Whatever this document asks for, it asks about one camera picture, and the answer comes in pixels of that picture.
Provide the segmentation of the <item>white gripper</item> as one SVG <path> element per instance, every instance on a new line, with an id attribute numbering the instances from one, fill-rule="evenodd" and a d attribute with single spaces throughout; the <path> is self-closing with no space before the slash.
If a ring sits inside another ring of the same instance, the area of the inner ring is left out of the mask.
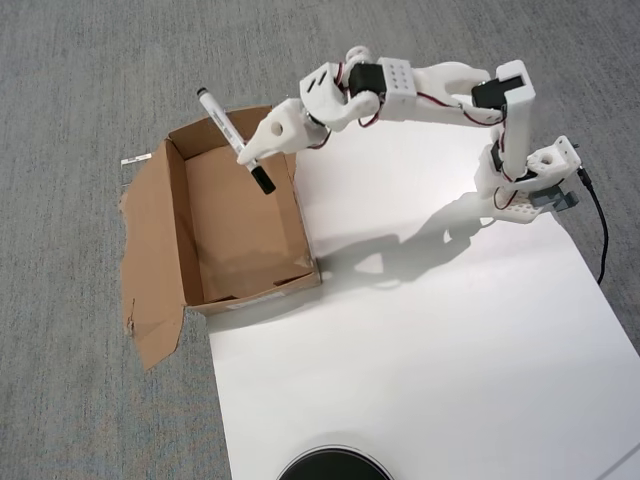
<path id="1" fill-rule="evenodd" d="M 260 121 L 254 135 L 238 154 L 237 163 L 246 166 L 279 153 L 319 149 L 328 136 L 329 129 L 313 120 L 302 100 L 290 98 Z"/>

